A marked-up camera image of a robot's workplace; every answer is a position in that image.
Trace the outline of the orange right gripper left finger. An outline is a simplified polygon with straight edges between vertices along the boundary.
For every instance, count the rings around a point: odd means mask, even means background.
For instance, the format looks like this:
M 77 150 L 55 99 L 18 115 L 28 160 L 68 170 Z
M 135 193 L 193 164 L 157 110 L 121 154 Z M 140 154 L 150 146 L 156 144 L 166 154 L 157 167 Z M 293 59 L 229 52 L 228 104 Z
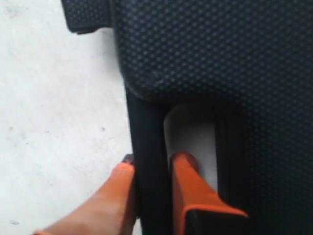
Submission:
M 131 235 L 136 222 L 134 173 L 134 157 L 127 154 L 86 202 L 33 234 Z

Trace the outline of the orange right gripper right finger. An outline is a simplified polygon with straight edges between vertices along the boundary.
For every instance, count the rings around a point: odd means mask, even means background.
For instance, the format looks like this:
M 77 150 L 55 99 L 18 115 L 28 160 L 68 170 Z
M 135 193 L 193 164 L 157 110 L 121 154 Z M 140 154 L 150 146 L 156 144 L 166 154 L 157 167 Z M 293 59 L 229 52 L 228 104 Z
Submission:
M 248 215 L 226 204 L 201 177 L 197 160 L 180 152 L 171 158 L 173 227 L 176 235 L 245 235 Z

